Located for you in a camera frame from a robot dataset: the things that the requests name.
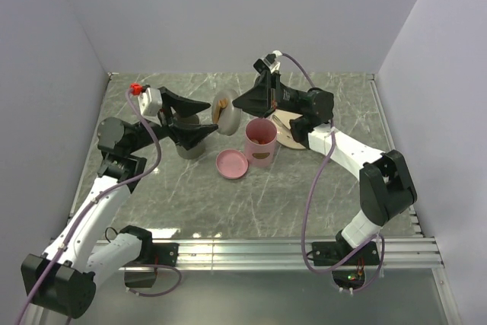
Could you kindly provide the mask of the grey lid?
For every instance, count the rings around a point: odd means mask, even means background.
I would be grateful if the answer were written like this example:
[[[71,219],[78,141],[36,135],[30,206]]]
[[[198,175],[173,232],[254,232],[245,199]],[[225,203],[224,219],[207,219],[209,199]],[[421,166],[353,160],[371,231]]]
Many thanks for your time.
[[[240,126],[242,111],[233,105],[239,94],[233,89],[219,91],[212,102],[212,122],[218,125],[221,135],[233,135]]]

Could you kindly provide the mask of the metal food tongs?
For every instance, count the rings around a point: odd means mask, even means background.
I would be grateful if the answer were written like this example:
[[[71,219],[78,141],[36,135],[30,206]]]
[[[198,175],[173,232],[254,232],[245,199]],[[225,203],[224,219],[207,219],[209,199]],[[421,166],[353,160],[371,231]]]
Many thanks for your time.
[[[275,114],[272,115],[272,121],[281,128],[289,139],[292,139],[291,130]]]

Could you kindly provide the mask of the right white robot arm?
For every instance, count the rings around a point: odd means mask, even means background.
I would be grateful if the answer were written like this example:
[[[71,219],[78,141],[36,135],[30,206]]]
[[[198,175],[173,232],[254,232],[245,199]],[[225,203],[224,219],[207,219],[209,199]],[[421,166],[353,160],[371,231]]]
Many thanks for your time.
[[[336,162],[358,181],[357,215],[336,235],[329,256],[304,259],[309,270],[316,265],[331,270],[357,263],[385,224],[416,202],[417,192],[399,151],[372,148],[336,129],[333,93],[316,87],[299,91],[284,86],[278,72],[261,72],[233,105],[255,117],[268,117],[276,110],[298,114],[290,122],[294,141],[322,154],[325,162]]]

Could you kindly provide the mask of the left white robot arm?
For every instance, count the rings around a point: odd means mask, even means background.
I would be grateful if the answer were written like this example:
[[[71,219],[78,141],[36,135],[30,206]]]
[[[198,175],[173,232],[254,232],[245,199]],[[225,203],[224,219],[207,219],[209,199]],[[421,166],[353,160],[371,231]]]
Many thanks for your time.
[[[138,102],[134,104],[131,97]],[[89,194],[43,253],[30,254],[21,264],[26,305],[35,304],[77,319],[90,307],[96,290],[119,268],[131,263],[152,270],[175,268],[174,262],[159,260],[152,233],[144,228],[126,226],[105,248],[95,251],[94,247],[138,182],[160,164],[162,139],[170,138],[175,145],[190,150],[218,125],[184,123],[183,119],[211,105],[181,97],[165,87],[131,84],[126,99],[137,123],[116,117],[100,122],[97,148],[102,162]]]

